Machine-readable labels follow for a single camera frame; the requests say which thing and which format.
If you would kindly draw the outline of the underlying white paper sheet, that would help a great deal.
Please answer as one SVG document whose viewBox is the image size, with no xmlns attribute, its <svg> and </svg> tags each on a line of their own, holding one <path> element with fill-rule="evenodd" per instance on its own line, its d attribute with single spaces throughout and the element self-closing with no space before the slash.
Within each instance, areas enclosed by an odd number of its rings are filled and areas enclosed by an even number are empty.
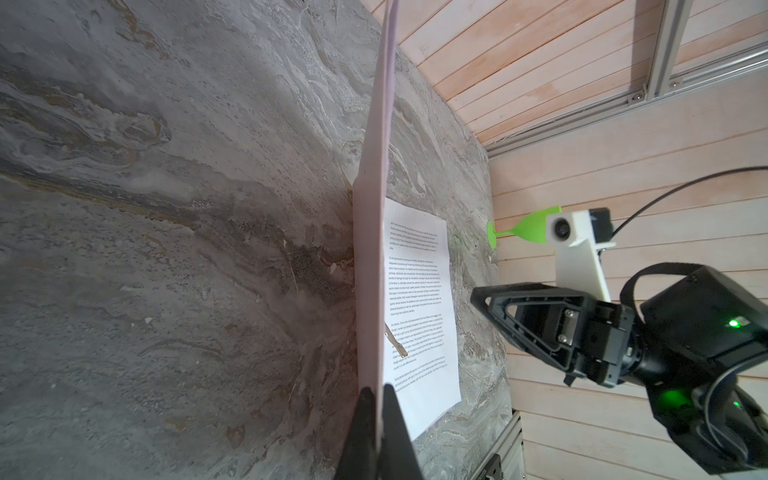
<svg viewBox="0 0 768 480">
<path fill-rule="evenodd" d="M 383 378 L 415 440 L 461 401 L 447 223 L 388 199 L 383 246 L 385 324 L 409 353 L 385 338 Z"/>
</svg>

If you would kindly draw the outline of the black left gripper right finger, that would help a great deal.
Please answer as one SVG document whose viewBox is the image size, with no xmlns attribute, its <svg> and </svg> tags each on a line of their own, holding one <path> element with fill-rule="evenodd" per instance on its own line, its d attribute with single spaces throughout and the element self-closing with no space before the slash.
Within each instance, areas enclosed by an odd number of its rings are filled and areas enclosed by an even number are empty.
<svg viewBox="0 0 768 480">
<path fill-rule="evenodd" d="M 378 477 L 383 480 L 423 480 L 394 387 L 383 389 L 383 437 Z"/>
</svg>

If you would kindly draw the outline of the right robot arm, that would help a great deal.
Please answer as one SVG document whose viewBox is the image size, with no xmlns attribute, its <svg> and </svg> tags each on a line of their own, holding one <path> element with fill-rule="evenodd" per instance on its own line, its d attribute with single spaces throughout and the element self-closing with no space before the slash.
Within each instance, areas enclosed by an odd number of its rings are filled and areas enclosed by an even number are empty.
<svg viewBox="0 0 768 480">
<path fill-rule="evenodd" d="M 642 275 L 674 283 L 643 303 L 635 279 L 616 303 L 530 282 L 477 287 L 471 302 L 566 384 L 643 387 L 655 420 L 706 472 L 765 469 L 767 416 L 738 377 L 767 359 L 766 305 L 706 265 L 658 263 Z"/>
</svg>

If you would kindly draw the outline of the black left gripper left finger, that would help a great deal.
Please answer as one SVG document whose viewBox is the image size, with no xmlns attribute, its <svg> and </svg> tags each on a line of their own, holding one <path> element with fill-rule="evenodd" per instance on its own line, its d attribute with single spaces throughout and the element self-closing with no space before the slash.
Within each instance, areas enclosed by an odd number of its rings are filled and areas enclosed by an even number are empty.
<svg viewBox="0 0 768 480">
<path fill-rule="evenodd" d="M 359 393 L 349 432 L 333 479 L 376 479 L 377 439 L 376 397 L 373 391 L 366 387 Z"/>
</svg>

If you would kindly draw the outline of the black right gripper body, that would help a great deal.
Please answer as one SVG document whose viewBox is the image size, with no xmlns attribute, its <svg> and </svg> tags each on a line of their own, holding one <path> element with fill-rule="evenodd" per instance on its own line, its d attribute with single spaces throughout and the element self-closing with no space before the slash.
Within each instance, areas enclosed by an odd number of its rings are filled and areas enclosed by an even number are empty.
<svg viewBox="0 0 768 480">
<path fill-rule="evenodd" d="M 564 384 L 578 379 L 602 387 L 616 387 L 639 361 L 637 314 L 624 304 L 585 297 L 579 306 L 566 306 L 561 313 L 557 341 L 566 353 L 560 369 Z"/>
</svg>

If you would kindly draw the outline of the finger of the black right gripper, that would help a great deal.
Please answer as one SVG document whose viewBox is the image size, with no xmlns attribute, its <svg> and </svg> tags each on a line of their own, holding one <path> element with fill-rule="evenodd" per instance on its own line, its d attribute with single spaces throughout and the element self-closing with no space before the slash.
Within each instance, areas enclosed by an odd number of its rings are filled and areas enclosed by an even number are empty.
<svg viewBox="0 0 768 480">
<path fill-rule="evenodd" d="M 471 304 L 516 348 L 562 372 L 574 372 L 594 297 L 542 283 L 476 287 Z"/>
</svg>

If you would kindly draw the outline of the pink file folder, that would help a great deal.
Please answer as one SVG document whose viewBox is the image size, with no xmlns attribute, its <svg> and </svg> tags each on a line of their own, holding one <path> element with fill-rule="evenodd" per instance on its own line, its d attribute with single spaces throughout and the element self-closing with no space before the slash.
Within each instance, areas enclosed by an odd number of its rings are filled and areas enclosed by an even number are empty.
<svg viewBox="0 0 768 480">
<path fill-rule="evenodd" d="M 361 160 L 353 183 L 353 246 L 358 384 L 375 395 L 374 445 L 383 434 L 383 342 L 385 311 L 384 211 L 388 147 L 395 93 L 396 27 L 399 3 L 385 3 L 385 18 Z"/>
</svg>

